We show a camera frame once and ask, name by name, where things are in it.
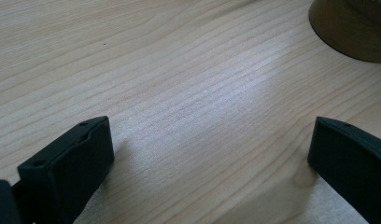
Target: brown round object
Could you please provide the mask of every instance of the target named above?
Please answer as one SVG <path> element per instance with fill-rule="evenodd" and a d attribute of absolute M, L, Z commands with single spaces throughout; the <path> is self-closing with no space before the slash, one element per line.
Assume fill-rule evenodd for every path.
<path fill-rule="evenodd" d="M 381 63 L 381 0 L 315 0 L 309 19 L 316 33 L 334 49 Z"/>

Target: screw hole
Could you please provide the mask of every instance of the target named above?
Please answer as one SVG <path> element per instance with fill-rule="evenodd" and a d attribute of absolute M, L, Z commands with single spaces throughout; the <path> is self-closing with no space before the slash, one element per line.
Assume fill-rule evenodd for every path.
<path fill-rule="evenodd" d="M 45 164 L 45 161 L 35 161 L 35 162 L 33 163 L 33 166 L 41 166 L 41 165 L 43 165 L 43 164 Z"/>

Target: black object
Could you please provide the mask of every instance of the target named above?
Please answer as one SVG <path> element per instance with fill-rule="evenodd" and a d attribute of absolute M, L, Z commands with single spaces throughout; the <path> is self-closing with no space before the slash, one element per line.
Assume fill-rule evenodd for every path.
<path fill-rule="evenodd" d="M 317 118 L 308 162 L 368 222 L 381 223 L 381 139 Z"/>
<path fill-rule="evenodd" d="M 108 117 L 85 120 L 0 180 L 0 224 L 70 224 L 114 162 Z"/>

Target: wooden table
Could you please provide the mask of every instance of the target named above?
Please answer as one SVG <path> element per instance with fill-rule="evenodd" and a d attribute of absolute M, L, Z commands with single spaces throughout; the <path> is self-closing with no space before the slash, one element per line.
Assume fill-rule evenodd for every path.
<path fill-rule="evenodd" d="M 381 64 L 324 44 L 311 3 L 0 1 L 0 178 L 108 115 L 76 223 L 365 223 L 306 156 L 316 116 L 381 138 Z"/>

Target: brown bowl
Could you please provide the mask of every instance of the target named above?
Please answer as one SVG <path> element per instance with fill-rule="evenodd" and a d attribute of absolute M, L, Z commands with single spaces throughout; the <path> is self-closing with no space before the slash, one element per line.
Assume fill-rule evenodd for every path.
<path fill-rule="evenodd" d="M 309 19 L 319 37 L 334 49 L 381 63 L 381 0 L 315 0 Z"/>

